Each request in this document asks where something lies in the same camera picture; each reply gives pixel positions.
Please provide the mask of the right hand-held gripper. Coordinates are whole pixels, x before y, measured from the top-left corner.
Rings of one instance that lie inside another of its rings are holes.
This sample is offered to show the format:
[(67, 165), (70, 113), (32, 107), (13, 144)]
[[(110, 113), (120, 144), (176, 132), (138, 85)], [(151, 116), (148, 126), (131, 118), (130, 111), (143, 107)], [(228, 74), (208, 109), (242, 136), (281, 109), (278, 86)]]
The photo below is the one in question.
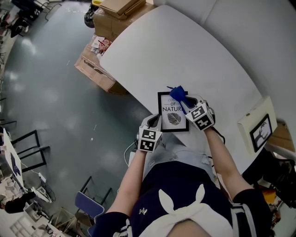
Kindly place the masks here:
[(186, 95), (186, 101), (180, 102), (186, 119), (198, 130), (204, 131), (215, 124), (214, 113), (198, 94)]

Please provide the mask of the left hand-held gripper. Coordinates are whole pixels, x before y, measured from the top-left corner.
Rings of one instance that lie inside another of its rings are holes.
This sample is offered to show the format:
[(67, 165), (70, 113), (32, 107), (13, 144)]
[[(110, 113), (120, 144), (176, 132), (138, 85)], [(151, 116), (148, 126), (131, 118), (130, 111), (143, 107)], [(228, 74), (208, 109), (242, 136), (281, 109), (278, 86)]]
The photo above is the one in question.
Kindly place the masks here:
[(138, 150), (153, 153), (162, 137), (162, 116), (152, 114), (146, 117), (139, 127)]

